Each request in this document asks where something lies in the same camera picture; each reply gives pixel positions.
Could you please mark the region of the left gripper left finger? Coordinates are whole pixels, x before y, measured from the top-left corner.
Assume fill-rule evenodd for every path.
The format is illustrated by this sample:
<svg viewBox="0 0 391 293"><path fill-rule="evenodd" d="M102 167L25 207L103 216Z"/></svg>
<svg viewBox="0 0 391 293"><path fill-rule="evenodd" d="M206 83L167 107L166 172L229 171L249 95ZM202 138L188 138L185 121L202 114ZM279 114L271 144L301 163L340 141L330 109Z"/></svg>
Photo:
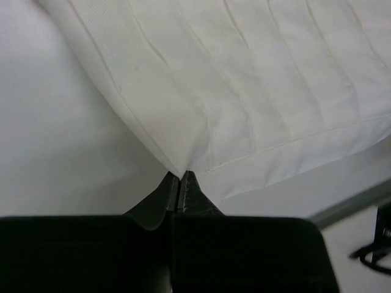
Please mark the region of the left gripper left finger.
<svg viewBox="0 0 391 293"><path fill-rule="evenodd" d="M1 218L2 292L170 292L169 214L179 180L121 215Z"/></svg>

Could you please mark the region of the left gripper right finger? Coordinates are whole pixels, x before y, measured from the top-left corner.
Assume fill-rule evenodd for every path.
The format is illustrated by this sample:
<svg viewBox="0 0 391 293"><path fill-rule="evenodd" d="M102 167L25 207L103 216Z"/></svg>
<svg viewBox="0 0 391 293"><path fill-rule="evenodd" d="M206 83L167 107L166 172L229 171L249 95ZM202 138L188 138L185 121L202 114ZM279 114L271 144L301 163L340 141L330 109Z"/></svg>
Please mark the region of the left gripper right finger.
<svg viewBox="0 0 391 293"><path fill-rule="evenodd" d="M318 227L291 217L224 215L195 174L171 217L174 292L338 292Z"/></svg>

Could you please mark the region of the white pleated skirt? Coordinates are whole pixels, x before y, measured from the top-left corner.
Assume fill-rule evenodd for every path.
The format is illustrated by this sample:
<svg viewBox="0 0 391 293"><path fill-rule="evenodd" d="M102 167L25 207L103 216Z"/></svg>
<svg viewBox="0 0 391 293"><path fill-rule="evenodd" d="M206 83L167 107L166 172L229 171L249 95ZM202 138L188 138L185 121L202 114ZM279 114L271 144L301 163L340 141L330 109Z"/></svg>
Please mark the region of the white pleated skirt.
<svg viewBox="0 0 391 293"><path fill-rule="evenodd" d="M43 1L96 88L214 201L390 135L389 1Z"/></svg>

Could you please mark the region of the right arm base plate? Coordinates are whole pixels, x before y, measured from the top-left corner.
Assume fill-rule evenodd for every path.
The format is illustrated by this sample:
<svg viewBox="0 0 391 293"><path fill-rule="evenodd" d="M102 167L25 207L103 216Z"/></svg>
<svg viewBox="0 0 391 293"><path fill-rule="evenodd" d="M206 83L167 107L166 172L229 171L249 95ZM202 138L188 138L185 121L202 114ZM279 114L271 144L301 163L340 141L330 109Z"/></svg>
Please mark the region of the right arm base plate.
<svg viewBox="0 0 391 293"><path fill-rule="evenodd" d="M358 259L369 269L390 276L390 266L379 264L386 256L390 256L390 203L378 208L373 242L354 251L349 258Z"/></svg>

